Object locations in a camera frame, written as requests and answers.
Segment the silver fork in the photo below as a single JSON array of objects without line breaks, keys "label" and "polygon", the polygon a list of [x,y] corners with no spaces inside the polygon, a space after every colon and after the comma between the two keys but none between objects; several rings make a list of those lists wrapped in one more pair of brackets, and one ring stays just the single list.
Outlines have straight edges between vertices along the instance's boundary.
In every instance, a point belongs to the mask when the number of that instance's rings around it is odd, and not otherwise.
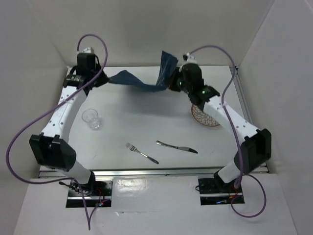
[{"label": "silver fork", "polygon": [[157,165],[159,164],[159,162],[158,162],[157,160],[155,160],[154,158],[152,158],[152,157],[150,157],[150,156],[148,156],[148,155],[146,155],[146,154],[140,152],[140,151],[139,151],[135,146],[133,146],[132,144],[126,143],[126,147],[127,147],[130,151],[132,151],[132,152],[134,152],[134,153],[138,153],[138,154],[144,156],[144,157],[145,157],[146,159],[148,159],[149,161],[151,161],[151,162],[153,162],[153,163],[155,163],[155,164],[157,164]]}]

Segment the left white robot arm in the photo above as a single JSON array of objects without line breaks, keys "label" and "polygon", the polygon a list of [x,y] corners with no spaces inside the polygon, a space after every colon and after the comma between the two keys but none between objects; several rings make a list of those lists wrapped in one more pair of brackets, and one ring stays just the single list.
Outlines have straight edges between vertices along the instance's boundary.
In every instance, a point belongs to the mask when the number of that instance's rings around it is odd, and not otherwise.
[{"label": "left white robot arm", "polygon": [[78,53],[77,65],[63,81],[60,107],[53,112],[41,133],[29,139],[37,163],[75,179],[85,195],[96,191],[95,175],[77,161],[75,150],[68,144],[69,133],[89,92],[108,80],[98,56],[91,49]]}]

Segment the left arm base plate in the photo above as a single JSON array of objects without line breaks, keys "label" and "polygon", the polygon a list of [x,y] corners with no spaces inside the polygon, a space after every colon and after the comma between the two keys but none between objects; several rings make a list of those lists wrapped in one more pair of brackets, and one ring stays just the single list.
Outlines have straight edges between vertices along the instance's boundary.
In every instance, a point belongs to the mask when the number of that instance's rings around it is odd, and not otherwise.
[{"label": "left arm base plate", "polygon": [[[108,208],[112,205],[112,180],[97,181],[95,188],[90,191],[83,189],[87,208],[95,206]],[[63,183],[68,187],[66,208],[83,208],[83,198],[78,185],[72,180],[70,183]]]}]

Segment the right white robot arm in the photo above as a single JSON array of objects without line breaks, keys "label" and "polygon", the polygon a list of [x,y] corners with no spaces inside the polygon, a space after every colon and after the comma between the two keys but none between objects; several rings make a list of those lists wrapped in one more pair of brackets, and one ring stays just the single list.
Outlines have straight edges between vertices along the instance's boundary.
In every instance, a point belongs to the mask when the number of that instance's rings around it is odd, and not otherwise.
[{"label": "right white robot arm", "polygon": [[225,101],[220,93],[205,85],[202,71],[197,64],[188,63],[175,68],[167,82],[170,90],[184,92],[201,111],[211,116],[226,131],[234,135],[237,153],[233,160],[214,174],[215,190],[224,192],[240,185],[240,178],[271,158],[271,133],[255,127]]}]

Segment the patterned ceramic plate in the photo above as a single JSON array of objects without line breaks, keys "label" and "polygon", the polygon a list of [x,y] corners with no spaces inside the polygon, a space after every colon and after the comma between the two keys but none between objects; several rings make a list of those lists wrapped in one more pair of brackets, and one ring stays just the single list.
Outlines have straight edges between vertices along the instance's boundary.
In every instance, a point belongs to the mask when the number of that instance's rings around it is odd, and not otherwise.
[{"label": "patterned ceramic plate", "polygon": [[210,115],[203,112],[201,109],[199,109],[196,105],[191,106],[191,114],[193,118],[201,125],[207,126],[207,127],[216,127],[220,124],[213,119]]}]

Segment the navy blue fish placemat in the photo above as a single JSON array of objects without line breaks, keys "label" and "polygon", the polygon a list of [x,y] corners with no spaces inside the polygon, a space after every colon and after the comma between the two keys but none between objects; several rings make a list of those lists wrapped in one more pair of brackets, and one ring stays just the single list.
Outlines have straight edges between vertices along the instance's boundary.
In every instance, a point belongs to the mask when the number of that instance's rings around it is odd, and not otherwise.
[{"label": "navy blue fish placemat", "polygon": [[109,78],[109,83],[139,88],[145,92],[161,92],[178,65],[177,57],[163,51],[158,67],[129,67]]}]

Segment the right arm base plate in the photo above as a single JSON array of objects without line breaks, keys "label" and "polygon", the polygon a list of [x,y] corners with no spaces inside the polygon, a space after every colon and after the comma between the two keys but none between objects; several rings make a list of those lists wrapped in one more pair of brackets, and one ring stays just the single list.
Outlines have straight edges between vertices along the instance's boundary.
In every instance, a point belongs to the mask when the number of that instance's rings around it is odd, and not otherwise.
[{"label": "right arm base plate", "polygon": [[218,185],[214,178],[199,178],[195,190],[200,194],[201,205],[227,205],[233,199],[234,204],[244,204],[242,188],[235,188],[234,183],[235,180]]}]

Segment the silver table knife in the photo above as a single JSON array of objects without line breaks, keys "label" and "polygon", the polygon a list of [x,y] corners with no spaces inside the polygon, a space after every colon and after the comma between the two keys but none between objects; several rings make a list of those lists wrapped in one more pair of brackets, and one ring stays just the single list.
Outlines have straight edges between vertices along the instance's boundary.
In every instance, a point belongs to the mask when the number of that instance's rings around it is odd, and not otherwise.
[{"label": "silver table knife", "polygon": [[175,145],[163,143],[161,141],[156,141],[156,144],[160,145],[160,146],[164,146],[164,147],[169,147],[169,148],[173,148],[173,149],[177,149],[177,150],[181,150],[181,151],[186,151],[186,152],[198,154],[198,151],[196,151],[195,149],[192,149],[190,147],[186,147],[186,146],[175,146]]}]

